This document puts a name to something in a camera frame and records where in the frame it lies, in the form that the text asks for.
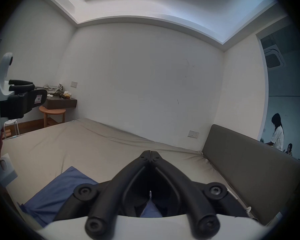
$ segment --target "blue cloth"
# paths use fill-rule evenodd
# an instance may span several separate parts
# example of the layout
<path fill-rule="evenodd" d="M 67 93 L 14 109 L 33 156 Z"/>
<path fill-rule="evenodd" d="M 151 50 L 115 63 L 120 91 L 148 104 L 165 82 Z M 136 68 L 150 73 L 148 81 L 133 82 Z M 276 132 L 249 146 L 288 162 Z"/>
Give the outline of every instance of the blue cloth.
<path fill-rule="evenodd" d="M 72 195 L 76 186 L 97 184 L 74 167 L 69 167 L 25 204 L 20 205 L 24 213 L 30 214 L 42 227 L 51 223 L 64 202 Z"/>
<path fill-rule="evenodd" d="M 145 206 L 143 212 L 140 215 L 140 218 L 161 218 L 162 215 L 160 211 L 157 209 L 156 205 L 149 200 L 147 205 Z"/>

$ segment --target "wall outlet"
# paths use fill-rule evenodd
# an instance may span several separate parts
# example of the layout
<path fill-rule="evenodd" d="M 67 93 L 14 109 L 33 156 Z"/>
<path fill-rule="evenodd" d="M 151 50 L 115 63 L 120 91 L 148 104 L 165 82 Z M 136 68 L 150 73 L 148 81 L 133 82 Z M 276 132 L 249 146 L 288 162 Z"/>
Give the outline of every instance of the wall outlet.
<path fill-rule="evenodd" d="M 199 136 L 198 132 L 192 130 L 189 131 L 188 137 L 198 138 L 198 136 Z"/>
<path fill-rule="evenodd" d="M 71 87 L 77 88 L 77 82 L 71 82 Z"/>

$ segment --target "recessed ceiling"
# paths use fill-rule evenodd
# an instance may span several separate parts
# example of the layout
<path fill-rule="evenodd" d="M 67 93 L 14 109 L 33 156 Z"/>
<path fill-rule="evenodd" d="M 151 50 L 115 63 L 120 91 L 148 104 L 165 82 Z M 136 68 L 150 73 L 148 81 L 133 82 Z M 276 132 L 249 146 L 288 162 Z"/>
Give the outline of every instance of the recessed ceiling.
<path fill-rule="evenodd" d="M 224 45 L 276 0 L 51 0 L 78 26 L 139 18 L 188 28 Z"/>

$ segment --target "bed frame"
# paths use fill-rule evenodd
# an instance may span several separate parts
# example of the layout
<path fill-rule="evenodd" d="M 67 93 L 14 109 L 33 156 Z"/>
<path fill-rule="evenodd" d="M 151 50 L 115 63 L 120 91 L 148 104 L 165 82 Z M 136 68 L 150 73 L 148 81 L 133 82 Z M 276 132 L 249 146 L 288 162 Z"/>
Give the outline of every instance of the bed frame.
<path fill-rule="evenodd" d="M 300 183 L 299 160 L 216 124 L 202 152 L 263 225 L 282 211 Z"/>

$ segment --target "white stool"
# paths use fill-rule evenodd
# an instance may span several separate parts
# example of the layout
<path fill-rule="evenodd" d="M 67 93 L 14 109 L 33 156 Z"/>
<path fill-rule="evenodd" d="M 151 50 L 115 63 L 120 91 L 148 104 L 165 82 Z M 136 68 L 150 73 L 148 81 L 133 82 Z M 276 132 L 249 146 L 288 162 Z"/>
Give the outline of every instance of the white stool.
<path fill-rule="evenodd" d="M 6 128 L 5 126 L 7 125 L 11 125 L 14 124 L 14 130 L 16 131 L 16 135 L 20 135 L 20 131 L 19 131 L 19 126 L 18 126 L 18 122 L 16 119 L 12 119 L 12 120 L 8 120 L 3 124 L 3 133 L 4 133 L 4 137 L 7 138 L 6 136 Z"/>

